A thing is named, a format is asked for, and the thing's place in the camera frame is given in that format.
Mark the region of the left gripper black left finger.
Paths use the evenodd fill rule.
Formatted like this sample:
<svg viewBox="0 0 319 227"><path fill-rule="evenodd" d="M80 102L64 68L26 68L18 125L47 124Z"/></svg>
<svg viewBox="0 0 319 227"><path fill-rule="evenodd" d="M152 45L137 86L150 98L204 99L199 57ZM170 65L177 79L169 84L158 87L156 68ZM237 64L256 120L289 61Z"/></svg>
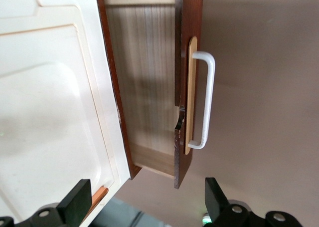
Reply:
<svg viewBox="0 0 319 227"><path fill-rule="evenodd" d="M81 179L56 207L36 211L31 217L15 223L1 217L2 227L78 227L92 205L91 181Z"/></svg>

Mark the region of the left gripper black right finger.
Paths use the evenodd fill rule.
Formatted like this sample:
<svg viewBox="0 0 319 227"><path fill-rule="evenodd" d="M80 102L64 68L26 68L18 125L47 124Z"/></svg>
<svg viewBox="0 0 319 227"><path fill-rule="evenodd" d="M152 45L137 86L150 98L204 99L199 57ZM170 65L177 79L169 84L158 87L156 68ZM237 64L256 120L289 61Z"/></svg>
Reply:
<svg viewBox="0 0 319 227"><path fill-rule="evenodd" d="M205 178L205 205L212 222L206 227L300 227L301 223L291 214L269 211L259 217L241 202L231 203L217 180Z"/></svg>

